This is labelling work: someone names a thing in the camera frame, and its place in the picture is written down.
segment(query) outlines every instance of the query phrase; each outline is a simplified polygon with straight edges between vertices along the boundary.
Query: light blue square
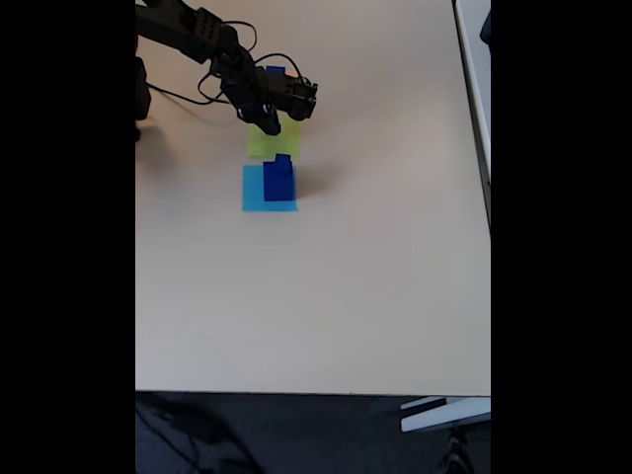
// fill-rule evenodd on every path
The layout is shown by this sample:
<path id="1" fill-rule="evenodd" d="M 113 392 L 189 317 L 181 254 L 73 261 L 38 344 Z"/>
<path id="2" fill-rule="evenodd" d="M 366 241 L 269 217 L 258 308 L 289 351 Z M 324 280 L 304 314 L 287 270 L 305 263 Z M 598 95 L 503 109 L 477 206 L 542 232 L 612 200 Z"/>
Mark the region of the light blue square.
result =
<path id="1" fill-rule="evenodd" d="M 296 189 L 296 169 L 292 168 L 294 188 Z M 242 210 L 246 212 L 298 210 L 296 199 L 265 200 L 264 199 L 264 165 L 244 165 L 244 190 Z"/>

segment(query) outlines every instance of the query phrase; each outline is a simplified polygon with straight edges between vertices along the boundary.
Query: green paper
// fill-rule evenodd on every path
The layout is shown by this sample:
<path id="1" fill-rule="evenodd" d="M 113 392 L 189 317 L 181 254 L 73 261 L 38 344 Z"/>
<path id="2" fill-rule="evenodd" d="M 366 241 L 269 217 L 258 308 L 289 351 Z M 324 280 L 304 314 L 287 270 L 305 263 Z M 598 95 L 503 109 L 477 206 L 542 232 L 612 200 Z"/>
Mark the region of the green paper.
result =
<path id="1" fill-rule="evenodd" d="M 284 153 L 292 161 L 300 155 L 300 121 L 278 115 L 279 135 L 266 135 L 256 125 L 248 125 L 248 156 L 274 160 L 277 153 Z"/>

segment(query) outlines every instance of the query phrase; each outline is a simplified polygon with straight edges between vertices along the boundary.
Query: wire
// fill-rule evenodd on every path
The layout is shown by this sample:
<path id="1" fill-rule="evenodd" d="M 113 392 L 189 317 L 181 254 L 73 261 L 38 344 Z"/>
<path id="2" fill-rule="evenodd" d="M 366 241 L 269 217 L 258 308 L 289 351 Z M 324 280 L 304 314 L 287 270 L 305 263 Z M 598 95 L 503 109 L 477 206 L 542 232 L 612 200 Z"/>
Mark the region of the wire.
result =
<path id="1" fill-rule="evenodd" d="M 182 457 L 185 461 L 187 461 L 187 463 L 193 467 L 196 471 L 199 471 L 199 467 L 198 465 L 192 460 L 190 459 L 186 454 L 184 454 L 183 452 L 181 452 L 174 444 L 172 444 L 166 436 L 164 436 L 162 433 L 160 433 L 158 430 L 156 430 L 154 427 L 152 427 L 147 420 L 145 420 L 145 418 L 140 414 L 140 412 L 138 411 L 137 408 L 135 408 L 136 410 L 136 415 L 138 415 L 138 418 L 140 419 L 140 421 L 142 422 L 142 424 L 147 427 L 148 430 L 150 430 L 152 433 L 154 433 L 156 436 L 158 436 L 160 439 L 162 439 L 165 444 L 167 444 L 169 447 L 171 447 L 171 449 L 178 454 L 180 457 Z"/>
<path id="2" fill-rule="evenodd" d="M 206 74 L 204 74 L 204 76 L 199 80 L 199 82 L 197 83 L 197 91 L 202 94 L 203 96 L 205 96 L 207 99 L 209 99 L 212 102 L 219 102 L 220 104 L 230 104 L 228 101 L 220 101 L 218 100 L 224 93 L 223 91 L 219 91 L 219 93 L 213 98 L 213 97 L 209 97 L 207 94 L 205 94 L 204 92 L 201 91 L 201 85 L 204 83 L 204 81 L 206 79 L 208 79 L 210 76 L 213 77 L 219 77 L 215 74 L 213 74 L 213 72 L 211 70 L 208 70 L 208 72 Z"/>
<path id="3" fill-rule="evenodd" d="M 194 463 L 196 464 L 196 466 L 199 466 L 199 449 L 198 446 L 196 445 L 196 442 L 194 441 L 193 437 L 189 434 L 189 444 L 191 445 L 191 450 L 194 452 Z M 195 474 L 196 469 L 192 466 L 191 471 L 193 474 Z"/>
<path id="4" fill-rule="evenodd" d="M 255 46 L 257 45 L 257 29 L 251 25 L 248 22 L 242 22 L 241 20 L 235 20 L 235 21 L 230 21 L 230 22 L 221 22 L 224 25 L 243 25 L 244 27 L 250 27 L 253 29 L 253 33 L 255 34 L 255 42 L 253 43 L 252 46 L 250 46 L 250 49 L 248 49 L 248 52 L 252 51 Z"/>
<path id="5" fill-rule="evenodd" d="M 292 64 L 292 66 L 294 66 L 294 69 L 296 70 L 296 74 L 298 74 L 298 78 L 300 79 L 300 81 L 303 83 L 303 85 L 305 85 L 305 79 L 303 78 L 303 75 L 298 70 L 298 66 L 293 61 L 293 59 L 291 57 L 289 57 L 287 54 L 283 54 L 282 52 L 272 52 L 270 54 L 266 54 L 265 56 L 261 56 L 259 59 L 257 59 L 255 61 L 255 64 L 257 64 L 258 62 L 263 61 L 264 59 L 268 59 L 269 57 L 273 57 L 273 56 L 280 56 L 280 57 L 284 57 L 285 59 L 287 59 Z"/>
<path id="6" fill-rule="evenodd" d="M 210 97 L 207 97 L 206 95 L 204 95 L 204 96 L 208 99 L 208 102 L 195 101 L 193 99 L 189 99 L 188 97 L 181 96 L 180 94 L 176 94 L 175 92 L 167 91 L 166 89 L 162 89 L 162 88 L 160 88 L 158 86 L 154 86 L 153 84 L 149 84 L 149 83 L 147 83 L 147 87 L 149 87 L 150 89 L 154 89 L 154 90 L 156 90 L 158 92 L 161 92 L 163 94 L 169 94 L 170 96 L 177 97 L 178 99 L 182 99 L 183 101 L 187 101 L 187 102 L 190 102 L 192 104 L 196 104 L 197 106 L 207 106 L 209 104 L 212 104 L 213 102 L 218 102 L 220 104 L 230 104 L 227 101 L 218 101 L 216 99 L 212 99 Z"/>

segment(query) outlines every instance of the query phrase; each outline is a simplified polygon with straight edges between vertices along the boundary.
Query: floor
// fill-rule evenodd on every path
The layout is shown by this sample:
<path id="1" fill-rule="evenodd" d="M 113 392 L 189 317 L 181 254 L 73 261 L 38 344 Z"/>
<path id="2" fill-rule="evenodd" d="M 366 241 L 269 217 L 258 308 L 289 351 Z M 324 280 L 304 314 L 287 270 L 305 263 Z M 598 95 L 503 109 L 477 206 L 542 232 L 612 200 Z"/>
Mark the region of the floor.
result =
<path id="1" fill-rule="evenodd" d="M 266 474 L 436 474 L 447 451 L 446 430 L 402 434 L 388 405 L 411 398 L 321 395 L 161 394 L 222 418 L 248 445 Z M 138 406 L 148 422 L 184 453 L 188 438 Z M 491 422 L 466 427 L 476 474 L 489 474 Z M 229 444 L 197 444 L 200 466 L 240 457 Z M 189 473 L 190 466 L 136 417 L 136 472 Z"/>

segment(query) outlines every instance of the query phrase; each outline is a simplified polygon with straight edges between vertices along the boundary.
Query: table surface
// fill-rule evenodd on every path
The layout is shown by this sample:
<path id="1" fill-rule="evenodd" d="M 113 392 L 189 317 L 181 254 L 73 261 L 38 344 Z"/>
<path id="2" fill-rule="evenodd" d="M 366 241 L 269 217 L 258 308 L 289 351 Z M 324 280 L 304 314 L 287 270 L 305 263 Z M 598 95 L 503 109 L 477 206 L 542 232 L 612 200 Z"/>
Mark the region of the table surface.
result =
<path id="1" fill-rule="evenodd" d="M 253 56 L 289 54 L 318 104 L 298 211 L 248 213 L 247 125 L 152 93 L 136 389 L 490 395 L 491 238 L 451 3 L 190 4 L 255 24 Z M 138 55 L 149 82 L 197 95 L 207 65 L 144 39 Z"/>

